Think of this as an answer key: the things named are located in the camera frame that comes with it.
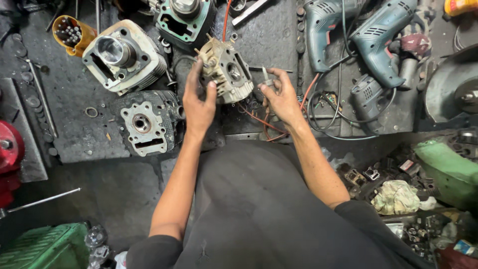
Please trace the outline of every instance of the hand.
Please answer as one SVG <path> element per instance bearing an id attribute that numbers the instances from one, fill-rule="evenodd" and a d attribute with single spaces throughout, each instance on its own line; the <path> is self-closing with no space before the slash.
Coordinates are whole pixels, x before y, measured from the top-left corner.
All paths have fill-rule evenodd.
<path id="1" fill-rule="evenodd" d="M 266 98 L 264 106 L 270 105 L 276 115 L 284 122 L 285 128 L 290 131 L 298 124 L 305 122 L 304 116 L 300 110 L 300 104 L 297 101 L 294 87 L 291 80 L 284 70 L 277 68 L 268 68 L 267 73 L 274 74 L 279 80 L 274 80 L 274 85 L 278 89 L 277 93 L 267 85 L 259 84 L 258 87 Z"/>
<path id="2" fill-rule="evenodd" d="M 216 84 L 211 81 L 207 85 L 206 100 L 201 101 L 197 97 L 197 83 L 199 74 L 203 68 L 203 60 L 199 58 L 193 64 L 186 79 L 186 87 L 183 96 L 183 107 L 186 113 L 186 135 L 200 138 L 201 141 L 214 119 L 216 111 Z"/>

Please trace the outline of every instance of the shirt sleeve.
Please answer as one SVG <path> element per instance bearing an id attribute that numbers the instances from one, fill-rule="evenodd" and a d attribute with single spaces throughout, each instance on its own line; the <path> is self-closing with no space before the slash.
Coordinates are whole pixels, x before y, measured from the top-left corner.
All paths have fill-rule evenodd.
<path id="1" fill-rule="evenodd" d="M 392 233 L 375 209 L 366 202 L 350 200 L 335 207 L 335 212 L 371 240 L 395 252 L 408 266 L 417 269 L 434 268 L 431 263 L 416 255 L 407 244 Z"/>
<path id="2" fill-rule="evenodd" d="M 183 243 L 169 235 L 154 235 L 134 244 L 126 255 L 132 269 L 172 268 L 183 251 Z"/>

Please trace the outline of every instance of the green machine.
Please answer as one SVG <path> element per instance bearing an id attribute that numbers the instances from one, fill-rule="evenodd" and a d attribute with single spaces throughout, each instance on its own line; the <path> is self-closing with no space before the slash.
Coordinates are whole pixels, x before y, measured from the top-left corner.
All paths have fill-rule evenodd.
<path id="1" fill-rule="evenodd" d="M 156 9 L 154 20 L 161 37 L 192 52 L 206 43 L 216 15 L 215 0 L 143 0 Z"/>
<path id="2" fill-rule="evenodd" d="M 451 149 L 445 137 L 413 147 L 428 177 L 440 190 L 437 197 L 463 211 L 478 210 L 478 164 Z"/>
<path id="3" fill-rule="evenodd" d="M 87 233 L 84 223 L 29 230 L 0 249 L 0 269 L 85 269 Z"/>

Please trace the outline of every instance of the electric drill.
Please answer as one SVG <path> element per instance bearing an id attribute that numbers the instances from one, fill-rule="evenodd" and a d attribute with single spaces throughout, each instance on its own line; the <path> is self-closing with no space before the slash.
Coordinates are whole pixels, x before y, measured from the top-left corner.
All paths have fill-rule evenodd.
<path id="1" fill-rule="evenodd" d="M 387 46 L 393 36 L 410 22 L 416 7 L 417 0 L 384 2 L 382 7 L 351 35 L 351 40 L 368 68 L 386 88 L 394 88 L 405 82 L 405 79 L 400 78 L 393 70 L 391 61 L 394 56 Z"/>
<path id="2" fill-rule="evenodd" d="M 380 113 L 377 106 L 379 97 L 383 93 L 380 84 L 368 74 L 354 81 L 354 87 L 350 90 L 350 96 L 358 116 L 361 120 L 369 120 Z M 383 126 L 378 120 L 367 123 L 372 133 L 377 134 Z"/>
<path id="3" fill-rule="evenodd" d="M 345 0 L 345 17 L 360 12 L 366 0 Z M 304 5 L 307 23 L 307 49 L 314 72 L 330 71 L 325 63 L 329 32 L 342 21 L 342 0 L 313 0 Z"/>

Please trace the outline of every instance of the blue power drill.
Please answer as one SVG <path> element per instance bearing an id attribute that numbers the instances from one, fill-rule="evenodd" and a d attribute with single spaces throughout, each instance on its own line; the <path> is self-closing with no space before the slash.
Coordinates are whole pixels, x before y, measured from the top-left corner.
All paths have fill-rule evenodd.
<path id="1" fill-rule="evenodd" d="M 366 0 L 345 0 L 345 17 L 360 12 Z M 307 23 L 307 50 L 314 72 L 330 71 L 325 63 L 329 33 L 342 21 L 342 0 L 313 0 L 304 4 Z"/>
<path id="2" fill-rule="evenodd" d="M 351 35 L 367 67 L 386 88 L 394 88 L 405 82 L 392 67 L 394 56 L 388 45 L 395 34 L 412 19 L 417 0 L 389 0 L 383 3 L 368 20 Z"/>

